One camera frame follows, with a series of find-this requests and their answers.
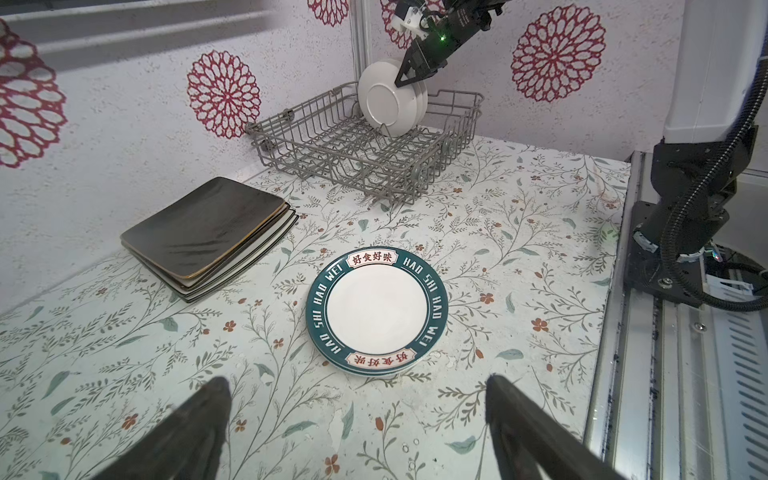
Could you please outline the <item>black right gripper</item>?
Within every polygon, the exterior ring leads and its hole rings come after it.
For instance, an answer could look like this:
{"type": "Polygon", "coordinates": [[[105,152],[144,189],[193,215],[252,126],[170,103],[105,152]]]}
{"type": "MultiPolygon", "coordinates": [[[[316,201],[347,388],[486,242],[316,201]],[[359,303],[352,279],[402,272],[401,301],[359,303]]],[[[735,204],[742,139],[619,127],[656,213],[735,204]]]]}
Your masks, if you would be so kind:
{"type": "Polygon", "coordinates": [[[506,1],[444,1],[445,14],[428,27],[425,39],[407,50],[394,85],[402,88],[434,76],[447,59],[480,32],[491,28],[492,14],[502,14],[506,1]]]}

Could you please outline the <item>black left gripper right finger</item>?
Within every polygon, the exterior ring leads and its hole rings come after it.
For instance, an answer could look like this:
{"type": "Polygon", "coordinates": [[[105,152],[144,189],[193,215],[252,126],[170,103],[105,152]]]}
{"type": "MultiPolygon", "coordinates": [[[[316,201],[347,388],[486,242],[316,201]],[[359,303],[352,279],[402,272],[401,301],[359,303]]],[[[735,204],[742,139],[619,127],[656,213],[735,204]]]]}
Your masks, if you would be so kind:
{"type": "Polygon", "coordinates": [[[485,393],[485,419],[501,478],[621,477],[504,376],[489,376],[485,393]]]}

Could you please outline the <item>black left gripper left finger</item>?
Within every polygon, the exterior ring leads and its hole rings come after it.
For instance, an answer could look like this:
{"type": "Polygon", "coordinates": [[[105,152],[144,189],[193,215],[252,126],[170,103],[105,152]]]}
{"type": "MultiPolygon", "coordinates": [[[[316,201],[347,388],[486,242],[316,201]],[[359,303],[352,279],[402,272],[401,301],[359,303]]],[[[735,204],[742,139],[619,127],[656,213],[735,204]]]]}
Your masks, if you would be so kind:
{"type": "Polygon", "coordinates": [[[228,380],[212,378],[96,477],[214,479],[231,407],[228,380]]]}

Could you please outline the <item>black square plate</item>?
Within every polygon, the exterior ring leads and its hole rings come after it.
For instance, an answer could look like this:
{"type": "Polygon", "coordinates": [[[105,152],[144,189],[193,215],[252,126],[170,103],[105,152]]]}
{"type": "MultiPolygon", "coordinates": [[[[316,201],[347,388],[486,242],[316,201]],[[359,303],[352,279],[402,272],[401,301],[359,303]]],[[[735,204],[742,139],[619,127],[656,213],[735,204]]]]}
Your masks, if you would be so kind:
{"type": "Polygon", "coordinates": [[[120,239],[164,273],[190,280],[229,256],[286,207],[277,195],[216,177],[120,239]]]}
{"type": "Polygon", "coordinates": [[[160,267],[154,266],[149,260],[145,260],[130,249],[126,243],[123,243],[123,246],[181,296],[191,297],[229,279],[244,268],[249,261],[261,258],[284,237],[297,220],[296,210],[290,206],[285,207],[275,220],[270,221],[263,233],[252,235],[244,246],[237,247],[232,254],[208,267],[198,277],[187,280],[165,273],[160,267]]]}

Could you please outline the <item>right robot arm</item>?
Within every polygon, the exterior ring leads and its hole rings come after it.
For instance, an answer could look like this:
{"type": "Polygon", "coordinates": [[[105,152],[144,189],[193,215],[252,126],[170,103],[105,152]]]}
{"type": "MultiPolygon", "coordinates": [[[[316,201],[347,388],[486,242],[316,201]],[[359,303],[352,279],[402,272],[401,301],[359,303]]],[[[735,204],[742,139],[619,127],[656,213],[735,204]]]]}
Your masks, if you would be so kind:
{"type": "MultiPolygon", "coordinates": [[[[562,98],[592,77],[604,47],[597,15],[576,5],[555,8],[518,40],[514,83],[534,100],[562,98]]],[[[725,206],[751,160],[766,95],[766,3],[688,2],[673,98],[652,157],[659,200],[634,221],[625,273],[630,287],[691,306],[766,308],[765,297],[735,302],[713,296],[692,274],[728,220],[725,206]]]]}

